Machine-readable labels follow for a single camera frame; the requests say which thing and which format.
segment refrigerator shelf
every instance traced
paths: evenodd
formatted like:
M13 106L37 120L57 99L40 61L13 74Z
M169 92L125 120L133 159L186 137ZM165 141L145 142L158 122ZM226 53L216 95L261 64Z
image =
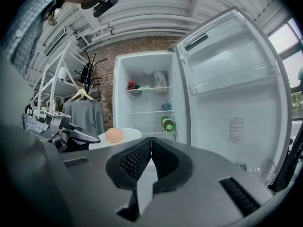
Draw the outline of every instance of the refrigerator shelf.
M167 92L158 92L159 89L167 89ZM127 92L134 92L134 91L146 91L148 93L155 93L155 94L166 94L172 90L172 87L151 87L151 88L142 88L142 89L130 89L126 90Z
M270 80L277 77L280 71L276 62L263 63L232 71L211 79L189 86L190 94L193 96L202 93L214 92L228 88L244 86L255 82Z
M171 113L174 113L175 112L175 110L163 110L163 111L149 111L149 112L129 112L129 113L126 113L126 114L157 114L157 113L169 113L169 112L171 112Z

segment ceiling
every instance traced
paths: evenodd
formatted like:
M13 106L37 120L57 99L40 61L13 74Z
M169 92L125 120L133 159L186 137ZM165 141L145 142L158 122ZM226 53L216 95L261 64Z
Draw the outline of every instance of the ceiling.
M49 57L43 51L63 27L74 32L80 48L95 49L131 37L182 36L232 6L244 10L267 35L290 18L279 0L119 0L99 18L92 9L65 3L56 15L57 25L44 25L26 79L30 85L38 80Z

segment white plate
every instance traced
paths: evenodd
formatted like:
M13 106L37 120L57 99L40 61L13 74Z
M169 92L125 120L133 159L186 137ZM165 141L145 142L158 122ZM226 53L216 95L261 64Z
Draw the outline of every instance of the white plate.
M140 139L142 137L141 132L136 130L136 129L124 128L124 129L121 129L121 130L124 133L123 140L121 140L117 143L111 143L105 138L105 133L103 133L103 134L99 135L99 138L100 138L101 142L97 143L97 144L89 144L89 149L91 150L91 149L104 148L104 147L108 147L108 146L114 146L114 145L122 144L122 143L125 143L125 142L128 142L128 141Z

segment plastic bag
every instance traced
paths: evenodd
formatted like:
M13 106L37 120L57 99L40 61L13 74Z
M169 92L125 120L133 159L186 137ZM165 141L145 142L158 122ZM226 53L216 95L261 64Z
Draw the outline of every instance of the plastic bag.
M155 72L153 75L155 77L155 87L168 87L168 83L163 72ZM155 89L155 92L167 93L168 88Z

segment red item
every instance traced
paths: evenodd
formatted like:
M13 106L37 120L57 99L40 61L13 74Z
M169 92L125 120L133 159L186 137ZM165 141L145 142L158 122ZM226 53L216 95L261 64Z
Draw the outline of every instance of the red item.
M127 90L134 89L134 88L135 88L134 81L129 81L127 84Z

